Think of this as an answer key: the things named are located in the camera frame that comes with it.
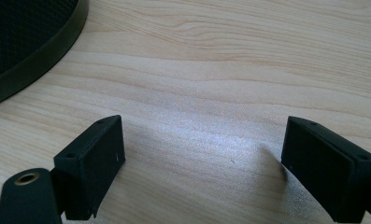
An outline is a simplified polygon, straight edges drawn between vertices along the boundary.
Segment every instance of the round black object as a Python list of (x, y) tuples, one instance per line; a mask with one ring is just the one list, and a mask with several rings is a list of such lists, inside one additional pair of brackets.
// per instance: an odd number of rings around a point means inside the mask
[(87, 0), (0, 0), (0, 101), (51, 69), (87, 14)]

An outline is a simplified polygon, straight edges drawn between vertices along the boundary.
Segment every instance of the wooden table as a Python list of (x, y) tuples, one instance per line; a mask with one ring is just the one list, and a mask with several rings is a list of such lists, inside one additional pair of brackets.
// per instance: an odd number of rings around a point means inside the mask
[(334, 223), (280, 153), (290, 115), (371, 152), (371, 1), (92, 0), (0, 104), (0, 189), (116, 114), (127, 162), (86, 223)]

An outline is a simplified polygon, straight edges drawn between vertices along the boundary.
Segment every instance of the hole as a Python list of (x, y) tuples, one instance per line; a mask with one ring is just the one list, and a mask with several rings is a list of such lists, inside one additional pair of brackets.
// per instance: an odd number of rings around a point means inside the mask
[(67, 157), (67, 158), (75, 158), (75, 157), (77, 157), (77, 153), (75, 153), (75, 152), (70, 152), (70, 153), (66, 154), (66, 157)]
[(27, 184), (31, 184), (32, 182), (36, 181), (39, 178), (39, 173), (31, 173), (22, 175), (14, 182), (17, 186), (23, 186)]
[(368, 157), (365, 155), (359, 155), (359, 158), (362, 159), (363, 161), (367, 161)]

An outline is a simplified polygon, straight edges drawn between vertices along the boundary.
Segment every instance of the black mesh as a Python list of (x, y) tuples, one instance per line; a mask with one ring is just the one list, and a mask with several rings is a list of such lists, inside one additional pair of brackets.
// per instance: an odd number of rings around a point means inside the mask
[(0, 74), (51, 39), (78, 0), (0, 0)]

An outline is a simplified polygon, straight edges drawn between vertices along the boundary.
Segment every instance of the light wood grain surface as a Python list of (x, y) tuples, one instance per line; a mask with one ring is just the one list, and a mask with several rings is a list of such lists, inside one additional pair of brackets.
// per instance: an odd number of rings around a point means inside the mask
[(86, 223), (334, 223), (279, 157), (290, 115), (371, 152), (371, 0), (92, 0), (0, 104), (0, 190), (116, 114), (127, 162)]

